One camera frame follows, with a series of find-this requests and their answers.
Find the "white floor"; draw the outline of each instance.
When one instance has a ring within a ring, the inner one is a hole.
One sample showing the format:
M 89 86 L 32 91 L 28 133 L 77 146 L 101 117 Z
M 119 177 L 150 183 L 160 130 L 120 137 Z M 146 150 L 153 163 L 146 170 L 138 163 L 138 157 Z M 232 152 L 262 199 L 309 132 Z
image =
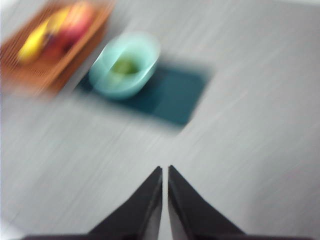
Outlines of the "white floor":
M 30 2 L 1 8 L 1 39 Z M 148 31 L 162 61 L 214 71 L 193 119 L 179 130 L 69 94 L 102 45 L 54 101 L 2 94 L 2 237 L 86 233 L 173 164 L 245 232 L 320 238 L 319 23 L 319 5 L 288 1 L 119 0 L 105 42 Z

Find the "placemat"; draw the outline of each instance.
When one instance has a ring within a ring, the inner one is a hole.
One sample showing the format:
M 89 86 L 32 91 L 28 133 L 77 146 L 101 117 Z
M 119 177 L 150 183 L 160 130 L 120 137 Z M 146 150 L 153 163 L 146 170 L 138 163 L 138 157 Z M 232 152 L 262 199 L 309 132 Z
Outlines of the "placemat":
M 77 89 L 94 93 L 103 101 L 113 102 L 176 125 L 185 125 L 190 120 L 207 82 L 208 75 L 203 70 L 161 64 L 143 89 L 126 100 L 110 100 L 95 91 L 88 73 Z

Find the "red apple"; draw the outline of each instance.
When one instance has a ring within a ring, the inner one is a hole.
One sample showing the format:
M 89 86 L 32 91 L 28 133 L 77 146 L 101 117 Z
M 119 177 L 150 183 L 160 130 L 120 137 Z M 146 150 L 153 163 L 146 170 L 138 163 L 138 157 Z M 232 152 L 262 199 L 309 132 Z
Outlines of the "red apple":
M 88 30 L 93 18 L 94 8 L 86 1 L 75 3 L 57 34 L 57 42 L 65 49 L 74 45 Z
M 43 55 L 51 59 L 62 57 L 87 32 L 94 14 L 94 8 L 86 1 L 72 5 L 58 33 L 48 37 Z

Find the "green fruit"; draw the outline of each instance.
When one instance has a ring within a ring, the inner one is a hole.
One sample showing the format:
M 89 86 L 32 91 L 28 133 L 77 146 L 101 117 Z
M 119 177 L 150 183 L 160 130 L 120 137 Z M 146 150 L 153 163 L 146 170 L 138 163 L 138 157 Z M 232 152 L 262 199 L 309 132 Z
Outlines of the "green fruit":
M 114 63 L 111 68 L 111 71 L 117 74 L 135 74 L 139 71 L 137 64 L 135 61 L 128 56 L 121 56 L 119 59 Z

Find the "wicker basket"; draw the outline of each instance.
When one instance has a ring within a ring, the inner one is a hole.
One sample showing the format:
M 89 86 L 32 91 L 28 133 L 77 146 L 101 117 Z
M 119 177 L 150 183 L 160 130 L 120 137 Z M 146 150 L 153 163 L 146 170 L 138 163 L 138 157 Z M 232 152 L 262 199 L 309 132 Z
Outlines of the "wicker basket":
M 1 46 L 1 89 L 19 95 L 57 94 L 80 64 L 101 42 L 113 2 L 94 2 L 95 19 L 85 35 L 60 59 L 40 56 L 27 65 L 17 61 L 17 53 L 29 34 L 60 8 L 74 1 L 51 1 Z

